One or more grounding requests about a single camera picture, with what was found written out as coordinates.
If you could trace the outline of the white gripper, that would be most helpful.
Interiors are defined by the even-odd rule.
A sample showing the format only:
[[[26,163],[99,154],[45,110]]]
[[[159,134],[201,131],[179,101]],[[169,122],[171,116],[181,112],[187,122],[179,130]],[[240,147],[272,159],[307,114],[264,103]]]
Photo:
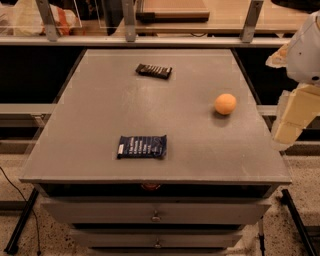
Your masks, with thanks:
[[[284,90],[278,100],[271,130],[272,140],[278,145],[292,145],[320,114],[319,22],[320,11],[310,14],[289,46],[284,44],[266,60],[271,68],[286,66],[288,77],[300,83],[291,92]]]

